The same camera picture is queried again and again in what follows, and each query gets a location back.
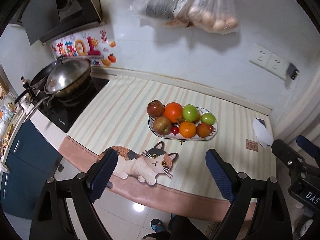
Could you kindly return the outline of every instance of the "plastic bag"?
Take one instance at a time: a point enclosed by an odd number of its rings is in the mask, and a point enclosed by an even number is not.
[[[0,161],[0,170],[5,172],[5,173],[10,173],[10,170],[9,170],[8,166],[3,164],[1,161]]]
[[[146,17],[151,25],[182,26],[173,17],[178,0],[134,0],[130,10],[140,17]]]
[[[238,31],[233,0],[179,0],[173,15],[178,21],[191,22],[209,33]]]

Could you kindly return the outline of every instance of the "slipper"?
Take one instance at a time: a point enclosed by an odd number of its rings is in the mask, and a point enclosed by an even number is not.
[[[150,226],[156,233],[167,231],[165,229],[162,221],[160,219],[158,219],[158,218],[154,218],[153,220],[151,220]]]

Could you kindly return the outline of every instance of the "calico cat illustration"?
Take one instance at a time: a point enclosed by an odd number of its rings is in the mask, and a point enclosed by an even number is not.
[[[170,169],[172,162],[178,156],[177,153],[168,154],[164,150],[164,142],[159,142],[150,150],[145,150],[142,154],[122,147],[113,146],[112,149],[118,153],[118,164],[113,175],[126,179],[128,175],[138,178],[140,182],[146,182],[148,185],[156,183],[156,176],[165,173],[172,178]]]

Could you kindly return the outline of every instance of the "orange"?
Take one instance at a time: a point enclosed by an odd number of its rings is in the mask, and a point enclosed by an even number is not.
[[[185,138],[191,138],[197,133],[196,125],[192,122],[184,121],[179,126],[179,133]]]
[[[183,120],[182,106],[178,103],[169,103],[164,107],[164,116],[172,123],[180,123]]]

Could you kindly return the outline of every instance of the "black stovetop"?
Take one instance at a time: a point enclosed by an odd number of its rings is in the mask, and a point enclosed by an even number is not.
[[[108,79],[93,78],[89,88],[80,96],[79,103],[76,106],[65,106],[57,97],[53,98],[49,104],[41,104],[39,111],[44,114],[51,122],[58,126],[64,132],[68,132],[78,116],[99,93],[99,91],[108,84]],[[40,92],[32,101],[35,105],[41,98],[46,97],[44,92]]]

